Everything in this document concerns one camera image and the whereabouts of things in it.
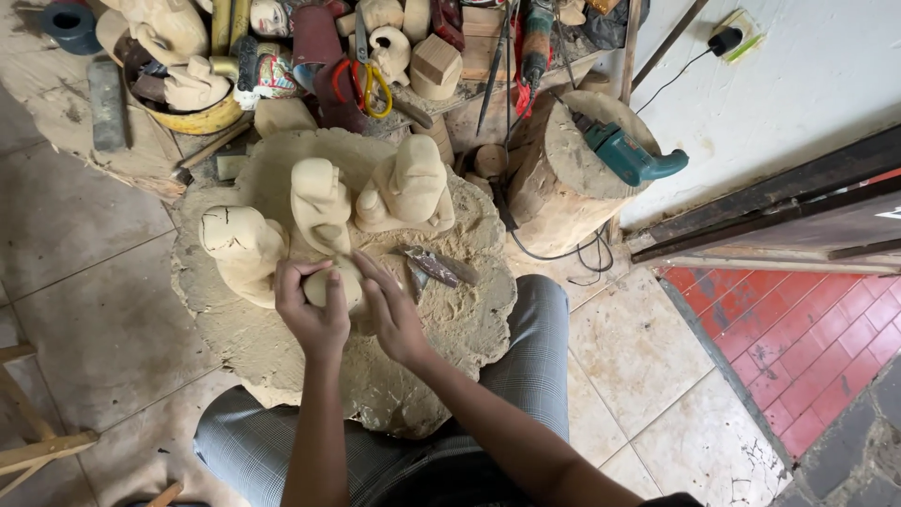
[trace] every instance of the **electrical outlet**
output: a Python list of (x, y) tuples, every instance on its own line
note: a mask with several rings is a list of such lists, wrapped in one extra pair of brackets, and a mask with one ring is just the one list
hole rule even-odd
[(751, 18), (750, 14), (748, 14), (748, 11), (737, 9), (732, 14), (729, 14), (729, 17), (720, 23), (719, 26), (714, 28), (710, 33), (710, 36), (713, 37), (730, 26), (742, 31), (742, 41), (738, 46), (735, 46), (734, 50), (723, 53), (720, 58), (727, 63), (735, 63), (742, 55), (744, 55), (744, 53), (748, 52), (748, 50), (759, 46), (763, 41), (764, 34), (757, 25), (757, 22)]

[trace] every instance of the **plaid trousers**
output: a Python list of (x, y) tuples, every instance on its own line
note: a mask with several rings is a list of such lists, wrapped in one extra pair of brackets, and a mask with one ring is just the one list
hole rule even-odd
[[(569, 441), (569, 299), (553, 280), (525, 275), (507, 322), (510, 349), (479, 383)], [(216, 398), (197, 423), (194, 452), (253, 507), (278, 507), (294, 445), (297, 407), (264, 409), (242, 387)], [(462, 429), (402, 440), (344, 421), (351, 505), (371, 505), (406, 477), (446, 456), (481, 451)]]

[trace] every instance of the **scissors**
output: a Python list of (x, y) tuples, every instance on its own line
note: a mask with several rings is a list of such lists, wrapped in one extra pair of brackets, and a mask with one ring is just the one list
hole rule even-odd
[[(350, 61), (344, 59), (341, 63), (335, 66), (332, 71), (332, 88), (334, 88), (335, 96), (338, 98), (339, 102), (342, 104), (347, 102), (347, 99), (341, 95), (341, 91), (338, 87), (338, 77), (341, 73), (350, 65), (350, 78), (353, 80), (353, 86), (357, 90), (357, 107), (361, 111), (366, 111), (367, 115), (372, 116), (373, 118), (384, 118), (388, 116), (388, 113), (391, 112), (392, 106), (392, 98), (391, 98), (391, 90), (388, 89), (388, 85), (385, 84), (385, 80), (382, 78), (382, 73), (378, 71), (377, 67), (373, 67), (371, 63), (369, 63), (369, 43), (366, 39), (366, 24), (363, 21), (363, 13), (357, 8), (357, 21), (356, 21), (356, 39), (357, 39), (357, 49), (356, 56), (357, 59), (350, 64)], [(359, 69), (360, 64), (362, 64), (366, 68), (366, 86), (364, 88), (360, 88), (359, 85), (359, 77), (357, 73), (357, 69)], [(385, 110), (384, 111), (376, 111), (372, 108), (371, 98), (372, 98), (372, 88), (373, 88), (373, 77), (378, 81), (378, 85), (382, 88), (382, 91), (385, 94)]]

